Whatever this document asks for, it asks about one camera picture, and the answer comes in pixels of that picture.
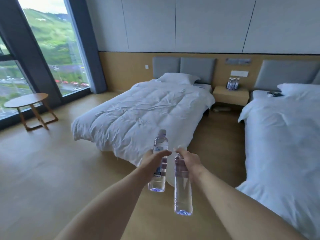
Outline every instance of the hand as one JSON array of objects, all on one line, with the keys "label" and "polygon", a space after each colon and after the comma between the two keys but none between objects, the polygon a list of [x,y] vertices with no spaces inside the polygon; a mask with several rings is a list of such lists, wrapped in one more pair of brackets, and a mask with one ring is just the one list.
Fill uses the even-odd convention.
[{"label": "hand", "polygon": [[196,181],[198,178],[198,174],[200,170],[203,169],[203,165],[201,164],[200,158],[197,154],[190,153],[189,151],[178,148],[174,149],[177,153],[180,153],[184,158],[184,163],[186,164],[187,169],[189,170],[189,178],[191,181]]},{"label": "hand", "polygon": [[156,154],[153,154],[153,150],[150,149],[143,155],[139,168],[144,169],[146,176],[151,179],[157,167],[160,166],[161,159],[165,156],[170,156],[171,154],[172,152],[168,150],[163,150]]}]

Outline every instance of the hotel room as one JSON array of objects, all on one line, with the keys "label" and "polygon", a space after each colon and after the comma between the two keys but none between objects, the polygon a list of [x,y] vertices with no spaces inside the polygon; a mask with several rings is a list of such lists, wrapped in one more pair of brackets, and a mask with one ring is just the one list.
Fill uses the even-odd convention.
[{"label": "hotel room", "polygon": [[[1,239],[53,239],[160,129],[169,150],[320,239],[319,4],[8,0],[21,28],[0,14]],[[231,239],[197,187],[192,216],[174,213],[174,156],[122,239]]]}]

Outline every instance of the forearm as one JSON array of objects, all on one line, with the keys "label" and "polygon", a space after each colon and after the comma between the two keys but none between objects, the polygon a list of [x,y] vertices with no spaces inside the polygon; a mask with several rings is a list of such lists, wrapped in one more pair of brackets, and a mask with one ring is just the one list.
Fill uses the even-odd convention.
[{"label": "forearm", "polygon": [[280,216],[199,165],[195,182],[234,240],[305,239]]},{"label": "forearm", "polygon": [[90,202],[56,240],[120,239],[149,173],[139,167]]}]

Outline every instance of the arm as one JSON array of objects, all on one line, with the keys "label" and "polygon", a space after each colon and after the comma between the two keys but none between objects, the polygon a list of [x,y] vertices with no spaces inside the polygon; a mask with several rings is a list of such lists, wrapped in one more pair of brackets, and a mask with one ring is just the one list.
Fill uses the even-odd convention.
[{"label": "arm", "polygon": [[305,239],[280,216],[211,174],[197,154],[179,148],[191,180],[206,195],[222,224],[234,240]]},{"label": "arm", "polygon": [[170,151],[148,151],[141,165],[93,199],[59,233],[55,240],[120,239],[143,187]]}]

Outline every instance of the white duvet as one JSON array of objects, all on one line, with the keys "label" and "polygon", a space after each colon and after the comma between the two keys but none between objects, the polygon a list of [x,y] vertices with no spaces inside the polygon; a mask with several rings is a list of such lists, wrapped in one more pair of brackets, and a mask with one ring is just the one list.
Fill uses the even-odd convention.
[{"label": "white duvet", "polygon": [[[138,166],[160,129],[167,131],[169,150],[188,146],[203,113],[214,102],[212,94],[192,85],[141,82],[78,117],[71,129],[75,140],[91,141],[101,151],[113,151]],[[173,180],[172,155],[167,181],[173,185]]]},{"label": "white duvet", "polygon": [[246,120],[247,180],[238,190],[308,239],[320,239],[320,100],[254,99]]}]

